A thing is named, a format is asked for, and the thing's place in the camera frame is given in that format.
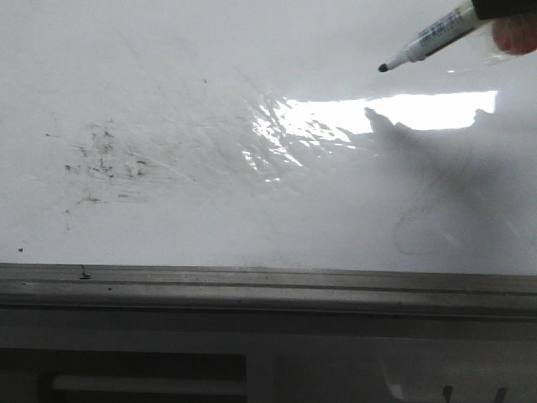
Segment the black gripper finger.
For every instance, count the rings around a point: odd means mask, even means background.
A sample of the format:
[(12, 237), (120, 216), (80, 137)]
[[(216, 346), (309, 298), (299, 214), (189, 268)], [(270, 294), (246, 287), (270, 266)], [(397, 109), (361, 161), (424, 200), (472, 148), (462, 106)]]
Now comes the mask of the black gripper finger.
[(535, 12), (536, 0), (472, 0), (479, 20), (506, 18)]

